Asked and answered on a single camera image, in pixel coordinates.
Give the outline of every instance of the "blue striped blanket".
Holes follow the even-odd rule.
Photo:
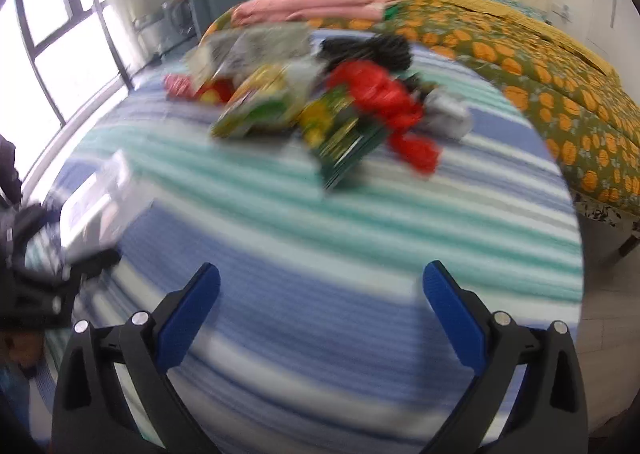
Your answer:
[[[318,30],[316,43],[336,32]],[[219,301],[170,378],[226,454],[419,452],[472,379],[421,291],[433,259],[490,310],[539,327],[562,319],[575,334],[580,234],[545,145],[461,64],[415,46],[413,70],[472,106],[473,132],[439,142],[431,177],[382,145],[348,185],[324,193],[297,136],[213,141],[220,112],[165,100],[158,76],[100,120],[54,183],[50,195],[63,201],[122,149],[153,199],[122,238],[121,264],[82,290],[75,319],[121,323],[204,261],[220,269]],[[46,243],[31,253],[46,261]],[[32,382],[40,436],[68,333],[47,334]],[[140,431],[157,440],[126,370],[118,373]],[[519,370],[487,440],[521,379]]]

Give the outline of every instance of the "green packet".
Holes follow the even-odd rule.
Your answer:
[[[383,123],[358,111],[344,87],[333,88],[306,105],[298,123],[304,141],[320,162],[325,189],[335,187],[389,136]]]

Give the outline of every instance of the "blue gripper pad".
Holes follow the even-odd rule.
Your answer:
[[[453,287],[447,276],[450,277],[449,272],[439,261],[429,263],[422,274],[422,289],[458,360],[479,376],[487,362],[484,333],[458,296],[458,287]]]
[[[216,267],[203,265],[196,275],[158,335],[156,368],[161,373],[180,365],[220,294],[220,273]]]

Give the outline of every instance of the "clothing pile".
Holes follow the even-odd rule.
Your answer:
[[[399,0],[249,0],[236,8],[232,22],[236,26],[244,26],[324,17],[380,22],[385,19],[387,9],[398,2]]]

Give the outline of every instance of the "floor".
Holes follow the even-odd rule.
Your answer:
[[[590,430],[625,410],[640,389],[640,247],[623,231],[580,217],[585,293],[577,352]]]

